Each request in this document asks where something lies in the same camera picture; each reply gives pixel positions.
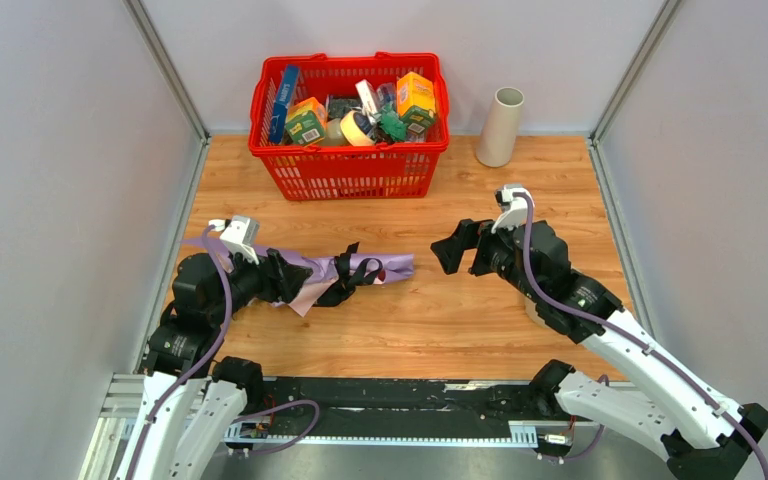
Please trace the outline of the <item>purple pink wrapping paper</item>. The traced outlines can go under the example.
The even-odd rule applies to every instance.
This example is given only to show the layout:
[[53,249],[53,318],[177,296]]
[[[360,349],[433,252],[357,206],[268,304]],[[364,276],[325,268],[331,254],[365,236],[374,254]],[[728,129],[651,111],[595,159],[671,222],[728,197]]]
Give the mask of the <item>purple pink wrapping paper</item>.
[[[189,238],[184,242],[202,247],[204,251],[191,255],[179,263],[172,286],[173,300],[167,305],[166,311],[168,313],[175,313],[179,317],[196,318],[212,325],[217,325],[225,317],[226,306],[225,289],[220,275],[226,275],[231,293],[230,274],[232,264],[230,257],[232,254],[217,237]],[[288,249],[267,248],[260,245],[254,245],[254,248],[260,262],[265,259],[269,250],[297,252]],[[287,306],[299,316],[305,316],[309,310],[315,307],[314,303],[317,298],[337,280],[334,257],[341,253],[320,257],[308,257],[299,252],[297,253],[307,261],[313,269],[313,274],[305,282],[296,299],[289,304],[284,302],[270,303],[258,298],[252,301],[258,300],[276,307]],[[377,258],[383,263],[383,271],[372,285],[404,281],[415,274],[415,256],[412,254],[369,254],[358,250],[352,256],[352,267],[356,267],[360,260],[366,258]],[[236,313],[248,305],[233,305],[231,299],[231,312]]]

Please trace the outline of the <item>black printed ribbon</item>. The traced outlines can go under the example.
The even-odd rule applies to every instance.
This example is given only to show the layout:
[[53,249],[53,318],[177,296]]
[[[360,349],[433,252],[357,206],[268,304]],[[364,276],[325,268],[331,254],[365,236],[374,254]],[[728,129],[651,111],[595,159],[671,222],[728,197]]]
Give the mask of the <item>black printed ribbon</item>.
[[350,244],[343,253],[334,257],[337,280],[317,298],[315,307],[336,307],[350,298],[359,286],[372,285],[379,277],[383,271],[380,259],[362,259],[356,267],[352,267],[351,259],[358,247],[358,242]]

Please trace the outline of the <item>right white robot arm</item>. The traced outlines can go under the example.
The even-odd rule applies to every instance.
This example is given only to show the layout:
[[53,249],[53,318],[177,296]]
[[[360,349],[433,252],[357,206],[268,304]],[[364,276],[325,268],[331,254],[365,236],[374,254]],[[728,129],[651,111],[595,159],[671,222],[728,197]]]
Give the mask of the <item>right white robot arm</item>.
[[768,429],[768,411],[738,404],[682,366],[618,297],[572,267],[567,243],[547,222],[524,233],[465,219],[431,250],[447,274],[474,250],[470,274],[507,281],[532,301],[529,318],[608,361],[638,391],[617,391],[551,360],[530,383],[533,410],[596,421],[664,460],[677,479],[736,478]]

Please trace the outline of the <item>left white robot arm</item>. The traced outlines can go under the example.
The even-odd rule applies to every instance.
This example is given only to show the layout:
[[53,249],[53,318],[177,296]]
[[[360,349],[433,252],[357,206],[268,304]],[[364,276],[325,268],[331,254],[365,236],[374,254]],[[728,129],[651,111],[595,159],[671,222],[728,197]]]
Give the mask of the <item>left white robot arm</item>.
[[141,403],[116,478],[197,479],[233,422],[265,433],[279,408],[261,365],[215,355],[233,313],[254,299],[293,300],[311,273],[276,249],[255,263],[240,253],[179,263],[173,299],[146,345]]

